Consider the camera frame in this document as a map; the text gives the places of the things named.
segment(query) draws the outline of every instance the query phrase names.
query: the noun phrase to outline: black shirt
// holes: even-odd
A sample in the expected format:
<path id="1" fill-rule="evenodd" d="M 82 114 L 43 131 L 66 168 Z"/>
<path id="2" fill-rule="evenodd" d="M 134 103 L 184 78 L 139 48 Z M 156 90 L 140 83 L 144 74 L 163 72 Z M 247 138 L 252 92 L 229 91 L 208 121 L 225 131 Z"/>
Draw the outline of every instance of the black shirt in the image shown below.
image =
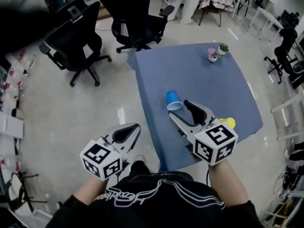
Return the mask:
<path id="1" fill-rule="evenodd" d="M 138 176 L 118 183 L 89 206 L 71 196 L 47 228 L 262 227 L 251 201 L 226 208 L 217 193 L 202 183 L 156 177 Z"/>

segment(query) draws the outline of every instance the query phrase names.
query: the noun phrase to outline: white pants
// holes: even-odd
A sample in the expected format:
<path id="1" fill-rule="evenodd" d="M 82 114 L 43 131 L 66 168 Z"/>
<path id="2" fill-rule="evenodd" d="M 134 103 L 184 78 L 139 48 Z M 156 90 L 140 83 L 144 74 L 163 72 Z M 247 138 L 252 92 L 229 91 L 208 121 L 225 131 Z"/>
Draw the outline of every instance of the white pants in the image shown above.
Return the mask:
<path id="1" fill-rule="evenodd" d="M 169 4 L 174 7 L 174 11 L 172 14 L 168 16 L 168 21 L 171 21 L 175 18 L 175 15 L 180 8 L 181 2 L 183 0 L 172 0 L 169 1 Z M 185 0 L 184 7 L 182 9 L 181 14 L 181 23 L 183 24 L 190 24 L 192 22 L 191 17 L 194 14 L 194 11 L 199 4 L 200 0 Z"/>

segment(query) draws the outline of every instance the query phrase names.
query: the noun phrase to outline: yellow object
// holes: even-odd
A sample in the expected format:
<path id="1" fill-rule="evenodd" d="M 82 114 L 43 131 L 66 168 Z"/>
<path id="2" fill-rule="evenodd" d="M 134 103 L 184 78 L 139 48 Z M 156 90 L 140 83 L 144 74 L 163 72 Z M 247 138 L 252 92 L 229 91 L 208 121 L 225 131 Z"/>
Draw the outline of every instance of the yellow object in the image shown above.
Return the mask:
<path id="1" fill-rule="evenodd" d="M 231 127 L 232 129 L 234 129 L 234 127 L 236 126 L 236 121 L 232 117 L 229 117 L 229 118 L 226 118 L 226 119 L 220 118 L 219 121 L 221 123 L 223 123 L 223 122 L 228 123 L 229 127 Z"/>

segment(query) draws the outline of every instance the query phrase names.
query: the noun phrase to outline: small potted plant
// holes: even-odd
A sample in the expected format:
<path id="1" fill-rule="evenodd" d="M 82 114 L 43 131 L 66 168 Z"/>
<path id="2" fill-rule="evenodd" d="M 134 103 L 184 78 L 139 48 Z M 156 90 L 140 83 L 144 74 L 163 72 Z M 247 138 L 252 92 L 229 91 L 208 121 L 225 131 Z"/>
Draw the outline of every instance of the small potted plant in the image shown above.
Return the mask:
<path id="1" fill-rule="evenodd" d="M 219 53 L 220 55 L 225 55 L 226 52 L 229 51 L 228 46 L 227 46 L 227 44 L 225 44 L 225 43 L 220 43 L 220 45 L 219 45 L 218 48 L 219 48 L 219 49 L 218 49 L 218 53 Z"/>
<path id="2" fill-rule="evenodd" d="M 208 49 L 208 59 L 210 62 L 215 62 L 219 56 L 219 53 L 214 48 Z"/>

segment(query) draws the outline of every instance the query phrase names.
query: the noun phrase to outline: grey floor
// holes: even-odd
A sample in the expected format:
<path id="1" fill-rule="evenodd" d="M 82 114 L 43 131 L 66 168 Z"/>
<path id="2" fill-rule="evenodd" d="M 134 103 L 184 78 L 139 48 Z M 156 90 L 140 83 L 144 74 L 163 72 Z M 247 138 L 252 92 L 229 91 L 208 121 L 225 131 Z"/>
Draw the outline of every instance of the grey floor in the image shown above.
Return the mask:
<path id="1" fill-rule="evenodd" d="M 157 15 L 161 6 L 160 0 L 152 0 L 150 14 Z M 199 12 L 194 14 L 195 19 L 199 16 Z M 229 159 L 259 212 L 275 198 L 275 180 L 286 166 L 283 152 L 288 141 L 278 142 L 276 138 L 302 127 L 299 119 L 303 117 L 298 105 L 288 107 L 285 115 L 289 121 L 296 122 L 291 129 L 285 127 L 282 112 L 270 113 L 271 108 L 296 94 L 287 79 L 278 85 L 276 74 L 267 74 L 269 65 L 263 60 L 264 56 L 274 58 L 274 48 L 281 44 L 281 39 L 270 43 L 255 28 L 248 29 L 250 13 L 247 19 L 243 19 L 242 12 L 237 19 L 228 14 L 222 17 L 221 27 L 216 25 L 219 22 L 216 14 L 207 14 L 201 26 L 195 22 L 182 25 L 180 19 L 169 22 L 161 43 L 151 47 L 213 41 L 229 45 L 264 122 L 261 130 L 237 145 Z M 112 19 L 102 20 L 96 28 L 109 30 L 111 24 Z M 80 162 L 80 151 L 91 139 L 97 139 L 114 125 L 125 122 L 141 125 L 142 133 L 130 159 L 143 154 L 149 168 L 153 172 L 158 170 L 159 160 L 143 113 L 135 72 L 126 63 L 134 50 L 117 54 L 115 49 L 120 44 L 111 31 L 101 30 L 96 32 L 103 40 L 102 54 L 109 54 L 113 61 L 95 63 L 99 87 L 95 87 L 89 73 L 84 72 L 71 88 L 69 81 L 73 73 L 60 71 L 47 56 L 39 56 L 21 104 L 25 114 L 25 139 L 20 151 L 29 171 L 40 174 L 32 183 L 33 191 L 49 195 L 51 211 L 54 203 L 66 200 L 90 178 Z M 205 182 L 207 165 L 200 162 L 183 171 L 196 181 Z"/>

